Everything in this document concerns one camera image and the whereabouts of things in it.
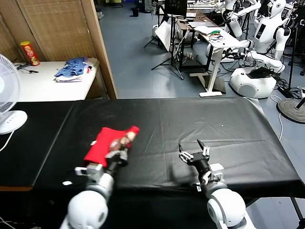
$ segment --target red can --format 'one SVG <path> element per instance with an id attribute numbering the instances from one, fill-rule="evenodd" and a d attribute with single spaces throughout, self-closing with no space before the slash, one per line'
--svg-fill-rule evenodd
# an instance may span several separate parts
<path id="1" fill-rule="evenodd" d="M 39 65 L 40 62 L 39 62 L 39 60 L 37 58 L 36 53 L 34 52 L 34 50 L 32 48 L 31 43 L 26 41 L 26 42 L 21 42 L 20 45 L 23 47 L 25 53 L 29 57 L 32 66 Z"/>

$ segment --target black tablecloth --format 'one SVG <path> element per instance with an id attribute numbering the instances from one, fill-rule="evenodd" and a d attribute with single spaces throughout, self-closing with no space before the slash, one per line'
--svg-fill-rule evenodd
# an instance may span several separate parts
<path id="1" fill-rule="evenodd" d="M 72 105 L 73 102 L 16 104 L 13 109 L 26 111 L 28 120 L 0 152 L 0 187 L 34 186 Z M 0 146 L 7 139 L 8 135 L 0 136 Z"/>
<path id="2" fill-rule="evenodd" d="M 71 171 L 83 164 L 103 126 L 140 127 L 129 165 L 117 177 L 116 191 L 195 192 L 197 173 L 178 157 L 178 142 L 189 152 L 196 139 L 211 147 L 210 163 L 221 163 L 229 188 L 245 198 L 304 197 L 304 185 L 267 119 L 245 98 L 78 101 L 41 171 L 36 189 L 78 189 L 83 177 Z M 72 180 L 76 185 L 64 187 Z"/>
<path id="3" fill-rule="evenodd" d="M 24 195 L 0 193 L 2 216 L 35 217 L 57 228 L 70 198 L 86 178 L 74 175 L 103 126 L 140 127 L 119 171 L 104 228 L 214 228 L 206 198 L 192 185 L 197 172 L 178 157 L 178 142 L 190 153 L 196 139 L 211 147 L 229 188 L 245 200 L 295 196 L 305 189 L 260 108 L 245 98 L 91 100 L 19 103 L 28 113 L 0 153 L 0 187 L 31 187 Z M 7 136 L 0 136 L 3 145 Z M 73 182 L 70 186 L 62 184 Z M 23 201 L 25 209 L 16 213 Z"/>

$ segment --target floor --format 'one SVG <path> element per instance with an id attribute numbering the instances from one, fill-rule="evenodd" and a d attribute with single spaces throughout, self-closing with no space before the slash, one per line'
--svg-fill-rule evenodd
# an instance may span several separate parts
<path id="1" fill-rule="evenodd" d="M 177 78 L 172 67 L 161 66 L 154 71 L 151 68 L 169 57 L 165 49 L 154 45 L 144 45 L 151 39 L 152 27 L 157 23 L 157 16 L 140 13 L 138 18 L 131 17 L 131 3 L 125 3 L 123 8 L 102 8 L 104 17 L 100 21 L 103 38 L 106 44 L 111 69 L 120 99 L 127 98 L 198 98 L 203 88 L 197 78 L 191 78 L 183 73 L 185 80 Z M 251 39 L 254 29 L 250 25 Z M 206 44 L 198 42 L 192 52 L 193 56 L 205 62 Z M 287 66 L 281 77 L 288 80 L 290 67 Z M 232 63 L 225 64 L 228 69 Z M 305 86 L 305 76 L 300 76 L 301 66 L 294 67 L 292 86 Z M 221 68 L 219 75 L 225 73 Z M 230 74 L 221 76 L 225 81 Z M 226 83 L 227 94 L 237 96 Z M 278 91 L 273 94 L 281 96 Z M 281 125 L 275 102 L 270 98 L 259 101 L 269 123 L 279 136 Z M 282 117 L 284 131 L 281 143 L 290 160 L 303 181 L 305 181 L 304 131 L 305 125 L 295 124 Z M 299 199 L 301 210 L 305 214 L 305 200 Z M 298 226 L 298 218 L 289 198 L 262 198 L 248 207 L 255 226 L 258 229 L 293 229 Z"/>

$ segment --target electric fan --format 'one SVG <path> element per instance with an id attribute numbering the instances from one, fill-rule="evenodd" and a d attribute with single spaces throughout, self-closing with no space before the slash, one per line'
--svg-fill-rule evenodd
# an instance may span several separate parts
<path id="1" fill-rule="evenodd" d="M 9 111 L 20 96 L 20 75 L 5 56 L 0 54 L 0 135 L 20 128 L 28 119 L 24 111 Z"/>

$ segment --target red cloth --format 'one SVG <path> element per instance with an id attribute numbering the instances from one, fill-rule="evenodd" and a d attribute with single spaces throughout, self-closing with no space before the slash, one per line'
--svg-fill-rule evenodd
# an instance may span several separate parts
<path id="1" fill-rule="evenodd" d="M 113 130 L 107 127 L 103 127 L 96 138 L 96 143 L 91 146 L 90 151 L 85 156 L 84 160 L 87 162 L 93 162 L 107 166 L 106 155 L 109 153 L 111 143 L 123 138 L 127 132 L 134 132 L 136 135 L 139 132 L 139 128 L 132 126 L 129 130 Z"/>

